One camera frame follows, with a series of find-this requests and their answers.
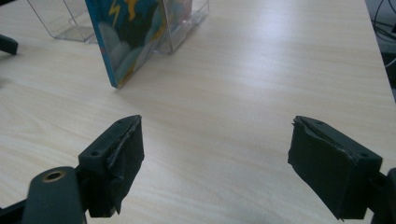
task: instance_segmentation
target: table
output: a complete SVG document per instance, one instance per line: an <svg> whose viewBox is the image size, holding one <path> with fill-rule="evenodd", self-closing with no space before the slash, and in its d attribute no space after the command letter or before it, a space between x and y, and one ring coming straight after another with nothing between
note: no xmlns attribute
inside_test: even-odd
<svg viewBox="0 0 396 224"><path fill-rule="evenodd" d="M133 114L142 168L120 216L88 223L341 223L287 163L296 115L375 151L383 173L396 166L396 105L362 0L211 0L175 54L120 90L97 46L52 39L25 0L0 22L20 43L0 53L2 207Z"/></svg>

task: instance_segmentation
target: colorful book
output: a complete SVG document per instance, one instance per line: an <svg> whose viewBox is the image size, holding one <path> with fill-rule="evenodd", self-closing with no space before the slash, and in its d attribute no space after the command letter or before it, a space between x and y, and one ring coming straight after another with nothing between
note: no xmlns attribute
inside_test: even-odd
<svg viewBox="0 0 396 224"><path fill-rule="evenodd" d="M180 20L191 14L191 0L86 0L86 3L108 78L115 88L122 86Z"/></svg>

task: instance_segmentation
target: blue book cover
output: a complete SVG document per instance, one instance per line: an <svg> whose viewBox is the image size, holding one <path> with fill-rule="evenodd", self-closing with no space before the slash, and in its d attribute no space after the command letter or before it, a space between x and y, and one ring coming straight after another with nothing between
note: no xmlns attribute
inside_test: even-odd
<svg viewBox="0 0 396 224"><path fill-rule="evenodd" d="M108 78L119 88L161 43L167 24L157 0L86 0Z"/></svg>

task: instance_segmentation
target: floor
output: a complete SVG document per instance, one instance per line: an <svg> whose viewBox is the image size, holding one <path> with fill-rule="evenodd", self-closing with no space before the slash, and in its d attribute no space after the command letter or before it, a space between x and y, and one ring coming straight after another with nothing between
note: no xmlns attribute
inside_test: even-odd
<svg viewBox="0 0 396 224"><path fill-rule="evenodd" d="M396 102L396 0L365 1Z"/></svg>

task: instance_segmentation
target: light wood grain surface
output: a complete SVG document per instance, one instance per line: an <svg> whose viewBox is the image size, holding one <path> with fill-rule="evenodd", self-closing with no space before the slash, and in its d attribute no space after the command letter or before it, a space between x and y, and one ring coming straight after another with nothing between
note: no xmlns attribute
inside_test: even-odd
<svg viewBox="0 0 396 224"><path fill-rule="evenodd" d="M211 0L172 56L111 88L96 45L0 7L0 206L140 114L146 158L121 214L89 223L342 223L288 165L292 120L320 119L396 166L396 105L363 0ZM346 223L369 223L366 219Z"/></svg>

